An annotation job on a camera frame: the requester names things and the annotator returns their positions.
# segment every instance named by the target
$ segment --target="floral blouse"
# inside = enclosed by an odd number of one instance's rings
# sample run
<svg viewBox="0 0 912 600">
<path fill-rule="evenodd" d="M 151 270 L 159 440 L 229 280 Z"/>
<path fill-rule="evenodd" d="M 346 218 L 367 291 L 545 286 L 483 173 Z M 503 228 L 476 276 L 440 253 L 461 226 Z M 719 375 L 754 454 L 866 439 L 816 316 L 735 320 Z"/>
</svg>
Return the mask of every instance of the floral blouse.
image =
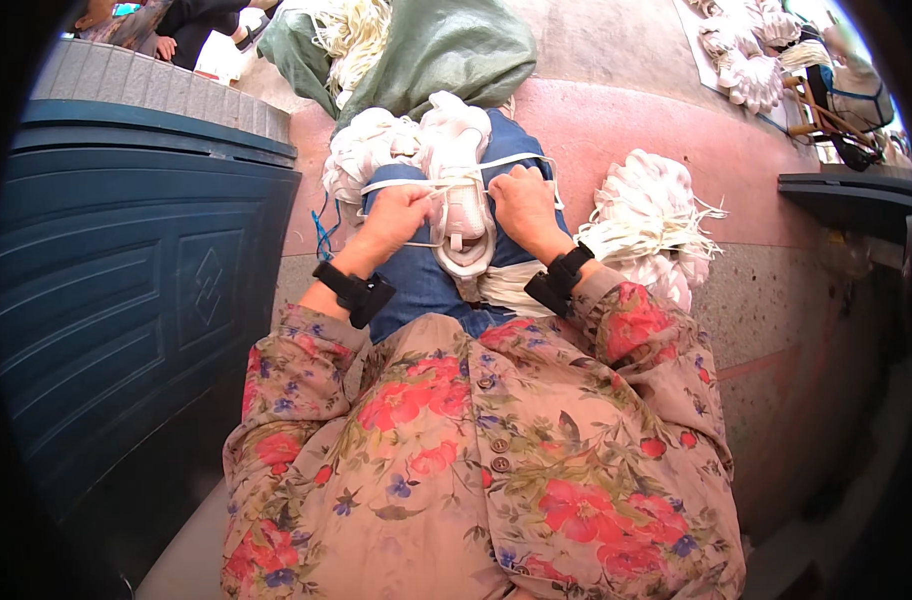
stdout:
<svg viewBox="0 0 912 600">
<path fill-rule="evenodd" d="M 225 443 L 225 594 L 737 598 L 709 336 L 606 268 L 573 306 L 479 340 L 424 315 L 353 400 L 365 334 L 290 305 Z"/>
</svg>

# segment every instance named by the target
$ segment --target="blue jeans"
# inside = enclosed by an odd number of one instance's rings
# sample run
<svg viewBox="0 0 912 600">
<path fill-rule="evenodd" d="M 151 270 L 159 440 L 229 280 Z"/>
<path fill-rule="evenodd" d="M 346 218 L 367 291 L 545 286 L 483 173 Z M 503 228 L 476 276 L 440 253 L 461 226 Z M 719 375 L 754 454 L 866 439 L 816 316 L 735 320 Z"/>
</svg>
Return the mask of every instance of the blue jeans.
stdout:
<svg viewBox="0 0 912 600">
<path fill-rule="evenodd" d="M 486 111 L 492 122 L 492 138 L 483 154 L 482 162 L 492 162 L 522 152 L 542 155 L 539 142 L 527 135 L 515 121 L 510 121 L 496 108 Z M 483 170 L 483 184 L 488 189 L 489 181 L 499 174 L 509 173 L 512 167 L 521 164 L 524 167 L 538 167 L 546 180 L 553 178 L 549 165 L 535 158 L 526 158 L 499 167 Z M 380 167 L 369 184 L 386 180 L 425 180 L 426 176 L 415 167 L 403 164 L 390 164 Z M 366 213 L 376 202 L 383 190 L 366 194 L 363 208 Z M 489 210 L 496 214 L 496 205 L 491 197 Z M 556 222 L 559 228 L 569 234 L 562 213 L 556 211 Z M 429 243 L 429 226 L 424 224 L 416 230 L 412 242 Z M 503 228 L 496 223 L 496 249 L 490 263 L 494 267 L 507 267 L 535 260 L 535 257 L 513 242 Z M 479 337 L 490 326 L 500 326 L 513 319 L 510 311 L 502 306 L 481 305 L 473 308 L 462 299 L 456 289 L 456 282 L 449 273 L 439 267 L 433 251 L 429 247 L 402 246 L 401 250 L 382 265 L 376 272 L 388 280 L 396 289 L 395 295 L 379 314 L 369 323 L 369 338 L 374 344 L 382 342 L 406 323 L 427 313 L 448 315 L 460 322 L 466 333 L 474 338 Z"/>
</svg>

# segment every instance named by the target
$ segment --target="red flower print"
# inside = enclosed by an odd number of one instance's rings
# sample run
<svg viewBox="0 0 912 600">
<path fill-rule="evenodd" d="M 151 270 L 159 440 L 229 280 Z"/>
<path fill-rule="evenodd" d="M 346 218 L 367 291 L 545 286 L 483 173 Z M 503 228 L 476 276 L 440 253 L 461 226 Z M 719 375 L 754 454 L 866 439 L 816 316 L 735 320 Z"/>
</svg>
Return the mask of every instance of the red flower print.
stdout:
<svg viewBox="0 0 912 600">
<path fill-rule="evenodd" d="M 660 544 L 675 544 L 689 531 L 689 525 L 682 515 L 673 509 L 669 502 L 656 495 L 644 496 L 634 493 L 627 500 L 629 505 L 653 520 L 643 527 L 637 527 L 635 533 L 645 540 Z"/>
<path fill-rule="evenodd" d="M 623 535 L 600 546 L 596 558 L 607 573 L 629 581 L 660 570 L 663 564 L 658 546 L 633 535 Z"/>
<path fill-rule="evenodd" d="M 524 562 L 530 575 L 533 577 L 542 577 L 543 579 L 567 582 L 568 584 L 576 582 L 576 579 L 572 575 L 563 575 L 556 570 L 551 561 L 536 558 L 537 556 L 539 555 L 531 554 Z"/>
<path fill-rule="evenodd" d="M 678 357 L 678 352 L 676 351 L 676 345 L 674 343 L 669 343 L 662 350 L 655 354 L 653 359 L 654 365 L 661 365 L 662 363 L 669 362 L 671 360 L 676 360 Z"/>
<path fill-rule="evenodd" d="M 333 467 L 331 464 L 324 464 L 322 468 L 316 473 L 316 478 L 313 479 L 314 483 L 322 485 L 329 481 L 329 478 L 333 476 Z"/>
<path fill-rule="evenodd" d="M 696 445 L 696 436 L 691 431 L 683 431 L 679 434 L 679 443 L 690 449 Z"/>
<path fill-rule="evenodd" d="M 406 383 L 388 383 L 366 403 L 357 421 L 366 431 L 379 427 L 389 431 L 400 424 L 407 424 L 419 416 L 419 409 L 429 400 L 424 390 L 414 389 Z"/>
<path fill-rule="evenodd" d="M 243 538 L 243 544 L 248 544 L 252 558 L 259 567 L 277 571 L 299 562 L 299 551 L 293 547 L 293 535 L 290 532 L 279 531 L 275 523 L 267 518 L 259 522 L 259 529 L 269 546 L 255 543 L 252 530 L 246 532 L 246 537 Z"/>
<path fill-rule="evenodd" d="M 709 385 L 709 371 L 702 366 L 702 354 L 696 355 L 696 370 L 699 371 L 699 378 L 702 383 Z"/>
<path fill-rule="evenodd" d="M 609 494 L 599 486 L 551 479 L 546 495 L 539 500 L 546 513 L 546 525 L 561 531 L 570 540 L 586 543 L 596 536 L 606 542 L 622 536 L 632 521 L 616 514 Z"/>
<path fill-rule="evenodd" d="M 446 382 L 433 390 L 429 410 L 441 417 L 459 418 L 469 405 L 469 384 L 462 381 Z"/>
<path fill-rule="evenodd" d="M 436 377 L 434 379 L 443 379 L 449 381 L 450 379 L 457 378 L 459 376 L 459 359 L 455 356 L 443 356 L 442 358 L 424 358 L 418 363 L 410 366 L 406 369 L 406 375 L 410 378 L 415 378 L 423 375 L 426 371 L 431 369 L 436 370 Z"/>
<path fill-rule="evenodd" d="M 256 567 L 252 563 L 252 532 L 250 531 L 246 533 L 242 543 L 236 546 L 236 550 L 225 565 L 225 570 L 241 583 L 251 584 L 252 571 L 255 569 Z"/>
<path fill-rule="evenodd" d="M 456 461 L 457 444 L 447 439 L 439 447 L 423 450 L 409 463 L 409 468 L 418 474 L 428 475 L 445 471 Z"/>
<path fill-rule="evenodd" d="M 246 373 L 255 373 L 259 370 L 259 361 L 263 354 L 254 345 L 249 349 L 249 362 L 246 364 Z"/>
<path fill-rule="evenodd" d="M 246 378 L 246 387 L 243 388 L 243 419 L 252 410 L 252 401 L 256 400 L 259 393 L 259 384 L 254 377 Z"/>
<path fill-rule="evenodd" d="M 619 284 L 619 302 L 623 306 L 635 304 L 625 311 L 609 317 L 609 339 L 606 358 L 614 362 L 634 351 L 649 337 L 665 330 L 673 320 L 664 311 L 650 304 L 649 292 L 638 283 L 624 281 Z"/>
<path fill-rule="evenodd" d="M 272 465 L 272 472 L 278 475 L 286 472 L 286 465 L 295 460 L 302 447 L 293 435 L 280 431 L 261 439 L 255 450 L 259 460 Z"/>
<path fill-rule="evenodd" d="M 666 442 L 656 438 L 642 438 L 639 441 L 639 449 L 643 454 L 652 458 L 659 458 L 666 453 Z"/>
<path fill-rule="evenodd" d="M 499 343 L 511 340 L 519 335 L 522 330 L 535 322 L 535 318 L 517 318 L 504 325 L 487 329 L 479 336 L 479 341 L 487 348 L 498 346 Z"/>
</svg>

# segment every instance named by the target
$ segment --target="white sneaker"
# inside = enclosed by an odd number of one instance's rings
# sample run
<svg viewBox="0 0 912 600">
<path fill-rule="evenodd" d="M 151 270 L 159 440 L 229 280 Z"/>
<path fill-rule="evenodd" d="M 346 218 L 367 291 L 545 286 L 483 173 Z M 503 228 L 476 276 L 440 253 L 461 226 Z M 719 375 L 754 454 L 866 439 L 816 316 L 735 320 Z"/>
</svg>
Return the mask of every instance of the white sneaker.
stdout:
<svg viewBox="0 0 912 600">
<path fill-rule="evenodd" d="M 449 92 L 429 96 L 433 108 L 419 124 L 415 162 L 430 180 L 443 181 L 431 219 L 433 254 L 456 281 L 463 299 L 480 300 L 476 278 L 495 252 L 496 224 L 489 213 L 479 160 L 492 131 L 489 116 Z"/>
</svg>

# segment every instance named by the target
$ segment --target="person's right hand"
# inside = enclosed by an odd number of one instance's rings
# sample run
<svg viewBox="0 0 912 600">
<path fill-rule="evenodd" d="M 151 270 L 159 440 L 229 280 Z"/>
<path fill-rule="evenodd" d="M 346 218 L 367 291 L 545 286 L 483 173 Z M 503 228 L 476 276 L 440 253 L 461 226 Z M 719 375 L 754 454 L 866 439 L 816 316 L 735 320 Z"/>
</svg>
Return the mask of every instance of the person's right hand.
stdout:
<svg viewBox="0 0 912 600">
<path fill-rule="evenodd" d="M 163 61 L 170 61 L 175 54 L 175 47 L 178 44 L 171 37 L 159 35 L 156 39 L 156 55 Z"/>
<path fill-rule="evenodd" d="M 496 221 L 516 244 L 544 265 L 576 246 L 556 223 L 555 189 L 537 168 L 526 169 L 519 164 L 489 182 L 489 195 L 496 201 Z"/>
</svg>

